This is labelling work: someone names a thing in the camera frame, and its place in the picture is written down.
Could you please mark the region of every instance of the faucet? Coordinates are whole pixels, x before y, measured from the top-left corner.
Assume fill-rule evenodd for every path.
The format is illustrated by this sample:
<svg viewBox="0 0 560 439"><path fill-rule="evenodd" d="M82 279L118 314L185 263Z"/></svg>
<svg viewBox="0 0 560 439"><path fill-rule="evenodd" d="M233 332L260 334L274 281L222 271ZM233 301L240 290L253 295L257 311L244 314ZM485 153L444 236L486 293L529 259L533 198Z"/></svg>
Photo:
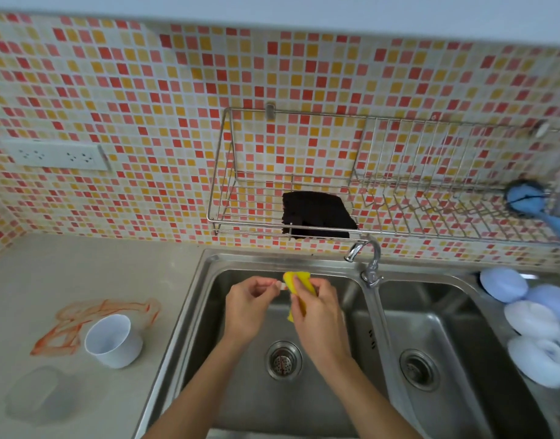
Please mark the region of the faucet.
<svg viewBox="0 0 560 439"><path fill-rule="evenodd" d="M367 240L357 242L351 247L349 253L345 256L345 260L353 262L353 259L359 254L363 247L371 243L371 246L373 246L373 260L367 264L365 270L361 273L361 279L370 287L374 287L383 279L383 277L378 275L379 258L382 256L382 248L379 246L379 242L372 236L367 235L366 238Z"/></svg>

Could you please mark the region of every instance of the hand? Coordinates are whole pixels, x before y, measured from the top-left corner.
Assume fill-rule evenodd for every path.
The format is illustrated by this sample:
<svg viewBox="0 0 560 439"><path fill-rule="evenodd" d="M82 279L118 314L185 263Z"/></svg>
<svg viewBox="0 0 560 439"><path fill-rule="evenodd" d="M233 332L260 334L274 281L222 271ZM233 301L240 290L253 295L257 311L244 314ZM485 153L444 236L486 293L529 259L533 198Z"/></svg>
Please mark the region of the hand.
<svg viewBox="0 0 560 439"><path fill-rule="evenodd" d="M310 282L318 288L319 296L313 296L300 280L294 279L298 295L291 295L291 309L300 343L323 374L342 359L350 358L351 352L337 290L325 279L312 278ZM306 316L300 310L299 298L306 305Z"/></svg>
<svg viewBox="0 0 560 439"><path fill-rule="evenodd" d="M244 348L262 327L266 311L280 294L280 282L269 277L250 277L231 287L225 299L224 339Z"/></svg>

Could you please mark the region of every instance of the blue brush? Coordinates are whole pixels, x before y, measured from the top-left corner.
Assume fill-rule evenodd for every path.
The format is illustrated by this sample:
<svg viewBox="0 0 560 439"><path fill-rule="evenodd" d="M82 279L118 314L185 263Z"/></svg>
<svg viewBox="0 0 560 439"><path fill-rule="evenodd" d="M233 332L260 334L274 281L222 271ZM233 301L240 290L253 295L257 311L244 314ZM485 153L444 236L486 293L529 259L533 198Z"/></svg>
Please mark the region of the blue brush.
<svg viewBox="0 0 560 439"><path fill-rule="evenodd" d="M560 217L547 214L544 188L533 180L518 180L505 189L506 206L520 217L544 221L560 237Z"/></svg>

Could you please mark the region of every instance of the black cloth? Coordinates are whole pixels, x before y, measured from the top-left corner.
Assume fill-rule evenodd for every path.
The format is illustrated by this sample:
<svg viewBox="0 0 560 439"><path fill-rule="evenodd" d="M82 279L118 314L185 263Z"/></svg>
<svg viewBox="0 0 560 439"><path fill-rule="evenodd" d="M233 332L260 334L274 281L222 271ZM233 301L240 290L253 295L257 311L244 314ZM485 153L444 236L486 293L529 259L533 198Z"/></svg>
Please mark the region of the black cloth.
<svg viewBox="0 0 560 439"><path fill-rule="evenodd" d="M351 218L341 198L337 195L314 191L285 192L282 196L284 215L282 223L303 227L324 227L357 229L357 223ZM283 228L289 234L289 228ZM349 238L346 231L327 231L318 229L296 229L291 234L295 239L306 237L340 237Z"/></svg>

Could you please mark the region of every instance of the wall-mounted rack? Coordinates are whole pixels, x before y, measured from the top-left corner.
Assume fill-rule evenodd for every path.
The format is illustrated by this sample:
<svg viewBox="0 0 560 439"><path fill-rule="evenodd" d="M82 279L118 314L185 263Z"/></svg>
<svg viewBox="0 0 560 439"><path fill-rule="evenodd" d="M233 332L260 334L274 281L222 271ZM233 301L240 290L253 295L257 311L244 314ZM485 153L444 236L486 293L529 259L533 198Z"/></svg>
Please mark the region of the wall-mounted rack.
<svg viewBox="0 0 560 439"><path fill-rule="evenodd" d="M554 244L505 209L517 178L549 186L560 129L266 109L223 112L207 211L215 234L292 237L282 194L341 197L364 234Z"/></svg>

